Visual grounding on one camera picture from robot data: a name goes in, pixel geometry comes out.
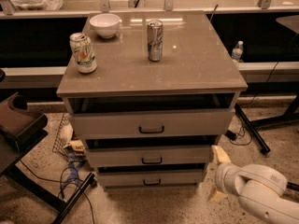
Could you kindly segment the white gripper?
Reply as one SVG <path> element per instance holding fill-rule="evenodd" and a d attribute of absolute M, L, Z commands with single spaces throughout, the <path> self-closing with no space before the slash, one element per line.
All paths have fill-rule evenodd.
<path fill-rule="evenodd" d="M 215 174 L 216 186 L 211 188 L 208 200 L 218 203 L 228 197 L 227 193 L 239 194 L 245 186 L 245 180 L 240 175 L 241 168 L 229 163 L 231 159 L 222 147 L 213 146 L 212 151 L 213 162 L 219 166 Z"/>

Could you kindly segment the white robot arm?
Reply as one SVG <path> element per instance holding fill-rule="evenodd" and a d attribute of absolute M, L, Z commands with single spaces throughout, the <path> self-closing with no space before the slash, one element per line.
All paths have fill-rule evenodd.
<path fill-rule="evenodd" d="M 217 165 L 212 202 L 232 194 L 245 211 L 266 224 L 299 224 L 299 203 L 283 198 L 288 182 L 282 173 L 260 164 L 239 167 L 222 147 L 213 146 L 212 151 Z"/>

